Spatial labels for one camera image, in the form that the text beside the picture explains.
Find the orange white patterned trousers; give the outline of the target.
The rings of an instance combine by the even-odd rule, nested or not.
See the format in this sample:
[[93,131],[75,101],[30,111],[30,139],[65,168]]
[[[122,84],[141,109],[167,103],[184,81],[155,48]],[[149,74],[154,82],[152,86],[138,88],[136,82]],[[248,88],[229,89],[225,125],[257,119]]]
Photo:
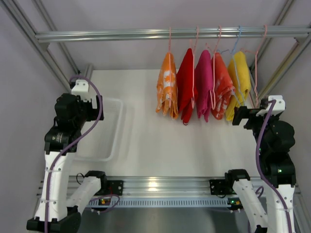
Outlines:
[[171,119],[178,119],[178,97],[176,83],[176,67],[171,52],[165,55],[156,86],[157,106],[156,112],[170,115]]

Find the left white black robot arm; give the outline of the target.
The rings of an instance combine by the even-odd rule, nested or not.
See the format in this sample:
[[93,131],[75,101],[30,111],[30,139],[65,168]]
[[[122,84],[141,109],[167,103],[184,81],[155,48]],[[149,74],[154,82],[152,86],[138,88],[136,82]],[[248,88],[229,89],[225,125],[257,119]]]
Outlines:
[[[97,107],[80,96],[62,94],[54,106],[53,126],[44,137],[45,176],[42,195],[35,216],[27,221],[29,231],[39,233],[76,233],[82,213],[91,198],[106,188],[107,178],[102,171],[89,171],[86,179],[67,198],[69,174],[77,152],[78,142],[104,119],[103,98],[96,96]],[[86,122],[93,125],[82,133]]]

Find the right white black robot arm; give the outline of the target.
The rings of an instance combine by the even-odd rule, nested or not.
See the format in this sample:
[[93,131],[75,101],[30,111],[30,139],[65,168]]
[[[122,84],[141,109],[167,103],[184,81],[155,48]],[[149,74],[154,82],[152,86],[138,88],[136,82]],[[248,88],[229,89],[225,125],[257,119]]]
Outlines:
[[279,120],[279,114],[272,114],[271,101],[266,107],[262,115],[259,109],[236,107],[232,124],[239,125],[247,119],[244,128],[253,132],[257,142],[256,167],[263,181],[267,207],[263,208],[246,170],[229,170],[225,181],[242,203],[250,232],[293,233],[296,175],[289,151],[295,144],[294,128]]

